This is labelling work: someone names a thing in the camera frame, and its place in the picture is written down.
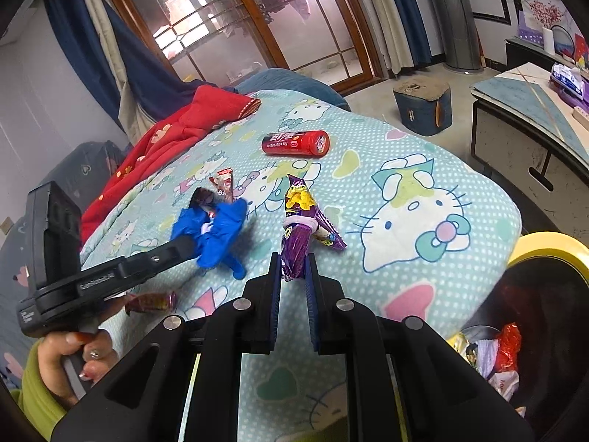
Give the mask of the green left sleeve forearm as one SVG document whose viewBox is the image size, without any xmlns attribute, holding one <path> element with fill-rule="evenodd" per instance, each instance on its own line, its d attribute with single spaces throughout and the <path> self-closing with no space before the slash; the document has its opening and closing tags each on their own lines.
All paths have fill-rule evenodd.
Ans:
<svg viewBox="0 0 589 442">
<path fill-rule="evenodd" d="M 57 401 L 41 378 L 38 346 L 39 342 L 32 346 L 23 372 L 21 388 L 12 390 L 11 396 L 33 427 L 49 441 L 55 426 L 66 415 L 67 410 Z"/>
</svg>

